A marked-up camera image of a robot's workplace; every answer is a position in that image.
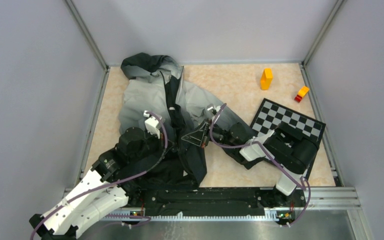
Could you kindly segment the grey black gradient hooded jacket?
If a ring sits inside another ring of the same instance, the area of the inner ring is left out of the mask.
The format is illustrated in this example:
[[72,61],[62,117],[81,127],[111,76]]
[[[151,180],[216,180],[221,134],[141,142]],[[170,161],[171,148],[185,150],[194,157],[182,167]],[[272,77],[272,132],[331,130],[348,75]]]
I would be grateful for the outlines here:
[[150,111],[164,118],[168,139],[174,144],[164,159],[160,152],[131,159],[122,175],[148,170],[130,181],[134,188],[197,188],[207,174],[205,151],[183,141],[182,136],[209,115],[209,104],[220,106],[221,100],[184,81],[184,68],[168,55],[141,52],[125,58],[120,68],[129,79],[118,116],[120,134],[129,128],[144,129],[144,112]]

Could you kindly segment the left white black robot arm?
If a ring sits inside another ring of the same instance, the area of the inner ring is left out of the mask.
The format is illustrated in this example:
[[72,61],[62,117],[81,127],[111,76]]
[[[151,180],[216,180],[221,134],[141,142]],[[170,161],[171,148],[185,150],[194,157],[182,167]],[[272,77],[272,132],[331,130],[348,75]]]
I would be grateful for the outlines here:
[[34,214],[30,239],[77,240],[117,208],[134,207],[140,193],[123,184],[149,174],[172,146],[165,126],[128,128],[102,153],[83,179],[52,209]]

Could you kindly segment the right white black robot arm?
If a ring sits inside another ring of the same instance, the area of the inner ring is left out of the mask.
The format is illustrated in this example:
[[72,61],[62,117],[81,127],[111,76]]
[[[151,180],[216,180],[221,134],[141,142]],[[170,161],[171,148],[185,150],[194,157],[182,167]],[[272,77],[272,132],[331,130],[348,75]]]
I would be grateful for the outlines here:
[[181,139],[201,148],[213,142],[246,169],[262,161],[278,167],[282,175],[274,187],[273,200],[279,206],[287,206],[293,200],[296,188],[306,188],[304,174],[319,150],[317,141],[285,122],[266,134],[254,136],[251,128],[240,122],[226,130],[206,119]]

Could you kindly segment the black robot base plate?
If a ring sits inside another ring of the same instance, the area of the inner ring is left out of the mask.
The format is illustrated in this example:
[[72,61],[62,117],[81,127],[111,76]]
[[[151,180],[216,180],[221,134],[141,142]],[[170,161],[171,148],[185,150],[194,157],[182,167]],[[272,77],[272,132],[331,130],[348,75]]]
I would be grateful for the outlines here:
[[264,216],[269,209],[304,207],[302,190],[285,196],[266,187],[202,187],[189,190],[142,189],[129,196],[128,208],[146,216],[246,217]]

